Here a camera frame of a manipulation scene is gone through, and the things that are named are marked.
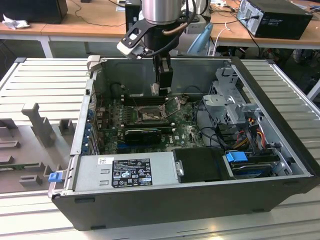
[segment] barcode sticker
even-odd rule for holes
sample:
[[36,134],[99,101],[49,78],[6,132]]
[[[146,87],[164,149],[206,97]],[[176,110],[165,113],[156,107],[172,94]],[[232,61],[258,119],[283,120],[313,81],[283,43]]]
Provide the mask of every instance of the barcode sticker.
[[98,164],[112,164],[114,161],[114,157],[99,157],[98,158]]

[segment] warning label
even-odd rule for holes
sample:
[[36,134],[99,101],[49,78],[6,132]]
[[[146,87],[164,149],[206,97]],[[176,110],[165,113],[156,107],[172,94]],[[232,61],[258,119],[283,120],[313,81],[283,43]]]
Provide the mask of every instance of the warning label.
[[150,158],[114,160],[111,185],[114,188],[152,185]]

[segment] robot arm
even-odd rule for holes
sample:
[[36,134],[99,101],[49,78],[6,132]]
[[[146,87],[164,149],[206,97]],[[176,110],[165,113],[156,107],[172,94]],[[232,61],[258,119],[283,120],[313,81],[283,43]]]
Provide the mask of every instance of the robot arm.
[[[153,58],[155,94],[167,95],[170,91],[173,69],[169,52],[178,46],[180,36],[196,18],[196,0],[191,1],[192,13],[187,16],[182,14],[182,0],[142,0],[144,19],[137,21],[117,45],[129,59]],[[205,3],[206,10],[209,0],[198,3]]]

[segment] computer tower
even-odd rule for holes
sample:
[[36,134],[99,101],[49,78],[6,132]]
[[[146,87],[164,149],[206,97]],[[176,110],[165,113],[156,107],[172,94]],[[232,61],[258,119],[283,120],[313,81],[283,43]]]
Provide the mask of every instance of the computer tower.
[[2,0],[0,20],[5,15],[14,20],[60,24],[67,12],[66,0]]
[[312,17],[286,0],[242,0],[236,15],[256,38],[293,40],[300,39]]
[[125,1],[125,29],[129,29],[139,20],[141,10],[141,0],[126,0]]

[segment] green circuit board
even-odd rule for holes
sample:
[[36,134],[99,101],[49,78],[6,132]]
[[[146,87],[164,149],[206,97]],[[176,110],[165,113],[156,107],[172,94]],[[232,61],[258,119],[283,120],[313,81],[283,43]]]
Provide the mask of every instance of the green circuit board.
[[[204,147],[204,142],[198,134],[197,127],[193,121],[193,106],[192,102],[187,102],[179,105],[180,97],[169,99],[165,104],[165,110],[159,106],[160,111],[166,118],[159,117],[154,110],[158,106],[124,106],[120,101],[113,101],[109,106],[109,112],[112,119],[108,128],[102,128],[104,136],[104,152],[103,154],[130,154],[130,153],[154,153],[154,152],[170,152],[175,148],[197,148]],[[146,117],[145,114],[138,110],[145,111],[148,109],[152,113]],[[174,129],[161,134],[161,142],[154,145],[128,145],[125,142],[124,134],[129,129],[128,126],[123,128],[123,122],[135,123],[147,118],[146,123],[174,124],[172,127],[165,127],[167,129]]]

